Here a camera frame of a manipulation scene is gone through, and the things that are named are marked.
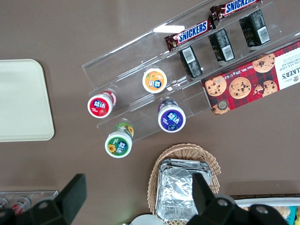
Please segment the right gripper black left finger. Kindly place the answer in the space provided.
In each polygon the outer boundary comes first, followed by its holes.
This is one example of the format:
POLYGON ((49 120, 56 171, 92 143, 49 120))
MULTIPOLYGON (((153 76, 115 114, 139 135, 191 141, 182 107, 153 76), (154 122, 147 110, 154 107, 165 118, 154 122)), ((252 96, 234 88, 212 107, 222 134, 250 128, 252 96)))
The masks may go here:
POLYGON ((86 176, 76 174, 54 199, 35 204, 24 213, 24 225, 70 225, 87 199, 86 176))

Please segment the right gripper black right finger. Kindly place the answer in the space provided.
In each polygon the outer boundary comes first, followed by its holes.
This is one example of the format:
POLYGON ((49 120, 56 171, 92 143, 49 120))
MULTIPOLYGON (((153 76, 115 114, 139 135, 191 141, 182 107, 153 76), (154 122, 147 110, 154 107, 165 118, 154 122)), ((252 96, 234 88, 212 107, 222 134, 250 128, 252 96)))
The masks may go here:
POLYGON ((200 173, 193 174, 192 195, 198 212, 195 218, 230 218, 235 210, 229 198, 213 194, 200 173))

